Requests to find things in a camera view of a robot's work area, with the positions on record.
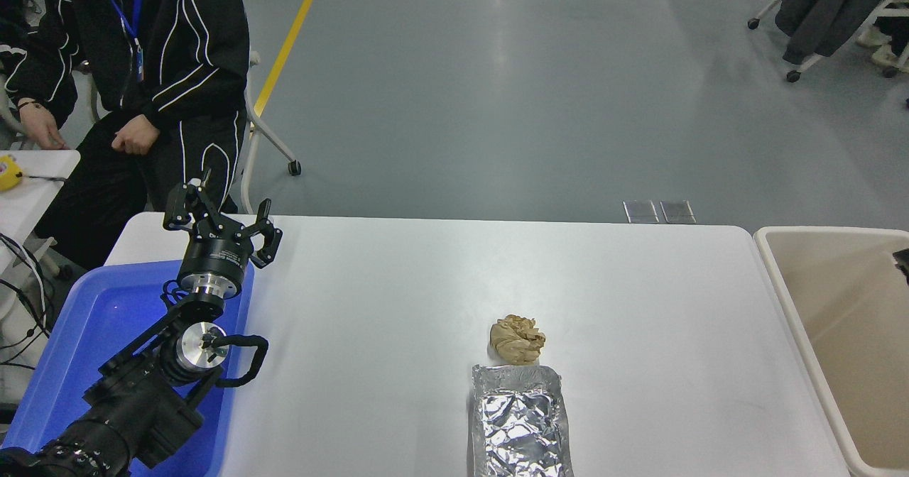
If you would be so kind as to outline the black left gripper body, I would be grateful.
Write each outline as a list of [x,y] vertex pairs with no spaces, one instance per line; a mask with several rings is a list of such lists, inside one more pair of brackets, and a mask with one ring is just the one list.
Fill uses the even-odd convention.
[[178,282],[189,288],[191,277],[214,275],[240,288],[246,279],[246,269],[253,253],[250,240],[191,236],[178,271]]

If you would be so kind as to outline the person's left hand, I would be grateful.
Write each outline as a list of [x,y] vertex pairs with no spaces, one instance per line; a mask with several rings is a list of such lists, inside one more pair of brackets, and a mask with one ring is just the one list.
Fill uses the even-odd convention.
[[127,155],[147,155],[160,135],[159,128],[145,115],[138,115],[116,132],[111,141],[111,149]]

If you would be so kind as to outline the person's right hand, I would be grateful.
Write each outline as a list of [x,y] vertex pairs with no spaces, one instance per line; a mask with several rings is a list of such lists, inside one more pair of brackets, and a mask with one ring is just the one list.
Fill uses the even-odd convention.
[[25,98],[18,105],[26,137],[42,150],[69,150],[59,134],[58,123],[48,108],[36,99]]

